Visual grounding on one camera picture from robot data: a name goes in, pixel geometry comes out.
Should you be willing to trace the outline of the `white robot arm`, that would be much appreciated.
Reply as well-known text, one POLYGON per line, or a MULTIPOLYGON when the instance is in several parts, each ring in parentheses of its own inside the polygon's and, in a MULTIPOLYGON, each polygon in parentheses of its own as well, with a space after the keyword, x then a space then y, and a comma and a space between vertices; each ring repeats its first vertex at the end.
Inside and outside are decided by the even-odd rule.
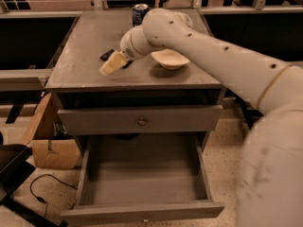
POLYGON ((100 72, 172 49, 259 110, 243 143, 237 227, 303 227, 303 69, 192 29, 185 14, 149 11, 100 72))

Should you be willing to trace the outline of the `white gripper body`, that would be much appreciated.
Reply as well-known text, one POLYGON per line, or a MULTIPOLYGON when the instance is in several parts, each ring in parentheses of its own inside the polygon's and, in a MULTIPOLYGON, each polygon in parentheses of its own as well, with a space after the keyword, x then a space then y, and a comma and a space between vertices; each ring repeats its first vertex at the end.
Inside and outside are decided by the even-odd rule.
POLYGON ((144 58, 149 54, 149 44, 142 28, 132 28, 121 39, 121 51, 131 61, 144 58))

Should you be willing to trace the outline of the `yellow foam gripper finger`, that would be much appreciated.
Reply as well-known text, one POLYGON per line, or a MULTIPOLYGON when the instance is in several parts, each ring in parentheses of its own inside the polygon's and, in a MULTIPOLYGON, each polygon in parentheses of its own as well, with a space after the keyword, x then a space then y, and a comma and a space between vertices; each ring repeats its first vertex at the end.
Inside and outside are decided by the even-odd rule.
POLYGON ((108 76, 115 72, 115 70, 123 67, 128 61, 128 58, 124 55, 122 51, 115 51, 110 58, 102 64, 99 69, 99 72, 103 76, 108 76))

